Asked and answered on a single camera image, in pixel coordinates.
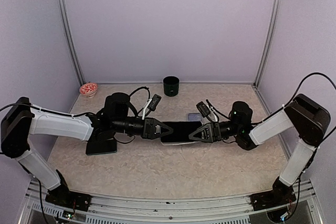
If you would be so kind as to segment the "clear phone case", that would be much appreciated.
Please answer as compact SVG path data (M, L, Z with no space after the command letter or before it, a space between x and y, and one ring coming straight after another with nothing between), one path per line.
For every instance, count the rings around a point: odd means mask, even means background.
M192 144L200 143L198 141L188 141L188 142L162 142L160 141L160 142L164 146L192 145Z

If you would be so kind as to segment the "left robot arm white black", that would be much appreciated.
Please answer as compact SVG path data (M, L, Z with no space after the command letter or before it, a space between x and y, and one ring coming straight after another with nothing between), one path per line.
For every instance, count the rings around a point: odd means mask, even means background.
M116 92L105 99L104 107L96 114L68 114L49 111L21 97L1 121L1 150L9 158L20 163L34 175L60 204L73 201L62 174L51 168L45 159L29 143L30 135L53 135L76 138L86 142L106 141L116 133L140 136L154 140L173 133L173 129L155 118L138 117L131 97Z

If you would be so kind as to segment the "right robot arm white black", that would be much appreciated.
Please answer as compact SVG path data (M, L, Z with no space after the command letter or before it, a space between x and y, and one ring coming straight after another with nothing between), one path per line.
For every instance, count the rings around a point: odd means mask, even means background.
M258 123L252 122L252 115L253 110L246 102L236 101L226 121L208 122L190 133L188 138L194 142L214 143L233 137L240 148L250 151L275 136L294 136L296 145L268 194L269 201L279 205L288 198L293 184L329 137L327 130L331 115L326 108L302 93Z

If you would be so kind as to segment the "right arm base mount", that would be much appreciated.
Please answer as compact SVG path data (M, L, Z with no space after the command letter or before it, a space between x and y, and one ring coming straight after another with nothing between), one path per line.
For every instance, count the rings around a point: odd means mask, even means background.
M268 208L286 205L296 201L294 193L289 193L284 196L276 196L273 191L252 194L250 196L251 204L254 211L264 210Z

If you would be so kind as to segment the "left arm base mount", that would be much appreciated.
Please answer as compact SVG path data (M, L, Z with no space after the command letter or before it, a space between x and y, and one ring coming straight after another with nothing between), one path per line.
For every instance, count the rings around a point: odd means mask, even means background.
M91 199L91 195L69 191L66 194L48 192L45 201L56 206L87 212Z

